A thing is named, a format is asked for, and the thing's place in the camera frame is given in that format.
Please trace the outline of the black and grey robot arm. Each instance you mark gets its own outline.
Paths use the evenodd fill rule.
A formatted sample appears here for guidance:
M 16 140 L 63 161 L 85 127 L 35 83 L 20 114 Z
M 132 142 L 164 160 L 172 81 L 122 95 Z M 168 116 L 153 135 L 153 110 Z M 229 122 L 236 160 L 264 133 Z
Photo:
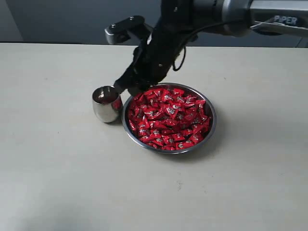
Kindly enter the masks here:
M 154 27 L 132 16 L 106 28 L 110 44 L 136 37 L 139 46 L 124 74 L 114 82 L 117 92 L 131 95 L 161 82 L 186 44 L 200 32 L 241 37 L 250 31 L 277 36 L 308 35 L 305 0 L 163 0 Z

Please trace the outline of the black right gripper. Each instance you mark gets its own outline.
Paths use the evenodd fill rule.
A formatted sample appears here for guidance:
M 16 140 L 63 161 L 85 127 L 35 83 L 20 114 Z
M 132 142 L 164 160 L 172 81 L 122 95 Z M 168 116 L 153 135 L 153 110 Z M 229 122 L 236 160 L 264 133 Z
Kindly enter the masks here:
M 113 87 L 118 93 L 127 89 L 131 96 L 137 96 L 166 77 L 183 48 L 187 31 L 163 23 L 157 23 L 152 29 L 145 23 L 129 23 L 128 30 L 141 43 L 129 69 L 114 82 Z

